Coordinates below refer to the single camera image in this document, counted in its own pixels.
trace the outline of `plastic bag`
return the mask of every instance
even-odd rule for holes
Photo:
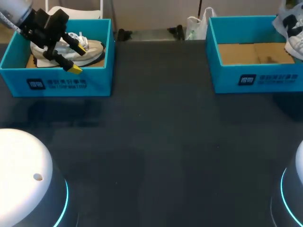
[[[196,17],[187,18],[187,29],[186,29],[186,39],[185,40],[204,40],[206,39],[207,32],[207,19],[206,13],[207,10],[211,10],[212,16],[217,17],[214,9],[211,7],[207,7],[204,11],[202,20]]]

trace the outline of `shoe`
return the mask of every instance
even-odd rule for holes
[[[105,56],[104,53],[104,45],[95,40],[88,40],[86,37],[77,35],[75,33],[69,33],[69,35],[79,40],[80,44],[86,51],[86,54],[81,56],[71,48],[69,45],[61,39],[57,44],[55,49],[58,51],[58,54],[61,54],[64,58],[71,60],[75,65],[79,67],[89,66],[95,64],[102,60]],[[34,56],[34,64],[37,68],[46,68],[46,67],[57,67],[59,64],[55,61],[49,61],[43,56],[44,49],[39,48],[33,42],[30,44],[30,48],[32,50],[32,54]]]
[[[303,61],[303,3],[288,9],[282,3],[279,14],[273,21],[276,31],[286,39],[285,50]]]

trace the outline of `logo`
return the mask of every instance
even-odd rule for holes
[[[240,80],[238,85],[242,86],[242,85],[253,85],[256,79],[256,75],[255,74],[243,74],[240,76]]]
[[[45,90],[44,83],[41,79],[27,79],[27,83],[31,90]]]

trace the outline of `cardboard bottom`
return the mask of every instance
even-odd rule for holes
[[[224,65],[235,64],[294,64],[285,43],[219,44]]]
[[[86,66],[86,67],[104,67],[104,59],[105,58],[103,58],[101,61],[99,61],[95,64],[92,64],[92,65],[89,65],[89,66]],[[36,65],[34,64],[34,56],[32,54],[29,56],[26,68],[27,69],[36,69],[37,68]]]

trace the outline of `blue box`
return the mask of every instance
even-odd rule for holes
[[[285,38],[276,32],[272,25],[275,18],[210,18],[206,35],[206,54],[216,93],[303,91],[301,61],[295,60],[294,64],[223,65],[218,44],[285,43]]]
[[[83,67],[79,75],[65,72],[62,68],[27,69],[30,42],[15,33],[0,64],[0,73],[14,97],[110,96],[115,61],[111,20],[69,20],[67,32],[82,32],[88,39],[104,43],[104,67]],[[30,82],[39,85],[41,82],[43,86],[31,89]]]

